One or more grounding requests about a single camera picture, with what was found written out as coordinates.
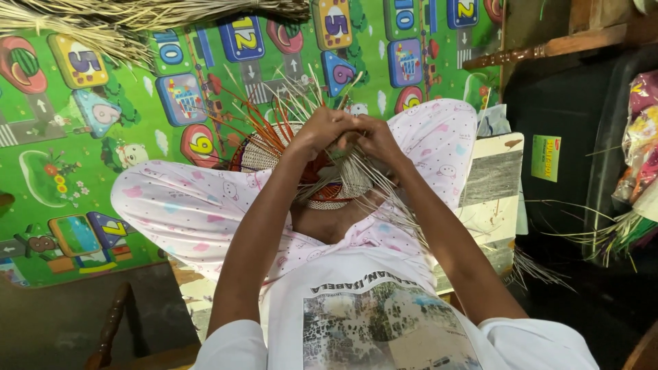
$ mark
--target foam play mat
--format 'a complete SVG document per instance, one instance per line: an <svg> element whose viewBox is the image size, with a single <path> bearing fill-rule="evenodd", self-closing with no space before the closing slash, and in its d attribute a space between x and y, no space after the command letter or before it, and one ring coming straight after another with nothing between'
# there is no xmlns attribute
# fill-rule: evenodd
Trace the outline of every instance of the foam play mat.
<svg viewBox="0 0 658 370"><path fill-rule="evenodd" d="M498 67L461 65L499 48L499 0L313 0L311 10L304 24L243 14L150 32L153 72L47 30L0 38L0 194L15 198L0 207L0 273L37 287L164 261L117 217L112 183L149 159L231 160L244 139L234 128L248 125L228 91L267 119L283 75L319 84L337 107L362 72L346 109L382 118L439 97L477 111L498 100Z"/></svg>

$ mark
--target woven basket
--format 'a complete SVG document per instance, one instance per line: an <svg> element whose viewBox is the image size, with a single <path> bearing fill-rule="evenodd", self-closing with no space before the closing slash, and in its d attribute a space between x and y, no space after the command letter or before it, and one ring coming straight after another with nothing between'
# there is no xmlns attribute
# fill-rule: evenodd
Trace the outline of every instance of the woven basket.
<svg viewBox="0 0 658 370"><path fill-rule="evenodd" d="M297 132L303 126L298 122L289 123L290 128L293 134ZM281 139L281 142L287 143L288 140L281 132L281 129L278 126L273 125L273 129L276 134ZM269 153L259 146L251 142L252 138L262 139L259 134L256 132L252 133L249 137L245 138L242 142L242 145L236 153L234 154L231 160L231 171L240 171L240 172L255 172L265 169L273 169L277 163L279 163L279 156ZM316 193L305 201L296 201L300 202L304 206L313 209L338 209L347 204L350 200L357 198L367 192L372 188L372 181L369 178L354 178L349 179L349 183L331 183L324 187L325 191L323 194L330 194L329 196L324 196L322 194Z"/></svg>

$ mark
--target pajama pants with cartoon print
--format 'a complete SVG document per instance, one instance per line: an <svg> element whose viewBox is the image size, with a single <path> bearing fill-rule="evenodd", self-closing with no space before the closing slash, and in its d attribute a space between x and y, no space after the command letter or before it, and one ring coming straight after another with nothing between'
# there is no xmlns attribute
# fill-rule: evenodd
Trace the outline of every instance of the pajama pants with cartoon print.
<svg viewBox="0 0 658 370"><path fill-rule="evenodd" d="M464 101L438 99L388 121L404 154L433 191L456 210L470 170L476 113ZM116 212L158 247L217 281L238 224L272 170L218 171L147 161L122 172L111 200ZM384 202L381 207L390 207ZM346 248L388 248L435 284L424 248L407 232L379 219L379 211L352 226L343 240L326 245L294 232L290 213L266 283L322 255Z"/></svg>

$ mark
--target hand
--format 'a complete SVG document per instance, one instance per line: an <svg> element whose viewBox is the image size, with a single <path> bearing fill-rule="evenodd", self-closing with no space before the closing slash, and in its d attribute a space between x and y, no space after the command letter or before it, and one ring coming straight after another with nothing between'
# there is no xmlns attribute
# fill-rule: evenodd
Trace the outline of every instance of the hand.
<svg viewBox="0 0 658 370"><path fill-rule="evenodd" d="M354 124L363 134L350 132L344 135L338 143L339 147L344 146L345 141L356 142L364 153L381 160L391 168L405 162L407 157L397 145L386 121L361 114L354 119Z"/></svg>
<svg viewBox="0 0 658 370"><path fill-rule="evenodd" d="M343 132L355 129L354 117L349 113L319 107L295 135L286 152L302 151L308 155L308 161L312 161Z"/></svg>

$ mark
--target woman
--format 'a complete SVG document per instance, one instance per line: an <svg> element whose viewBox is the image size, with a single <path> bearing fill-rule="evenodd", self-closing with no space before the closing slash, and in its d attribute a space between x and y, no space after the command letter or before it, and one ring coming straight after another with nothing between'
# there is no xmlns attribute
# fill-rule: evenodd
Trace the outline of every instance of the woman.
<svg viewBox="0 0 658 370"><path fill-rule="evenodd" d="M274 170L150 161L122 173L112 201L158 246L218 279L196 370L597 369L577 332L528 318L453 214L475 130L474 109L452 99L388 124L320 108ZM373 214L356 202L292 205L307 162L339 137L391 169L430 251L385 221L384 208L395 210L376 196L367 196L381 203ZM436 261L466 316L434 293Z"/></svg>

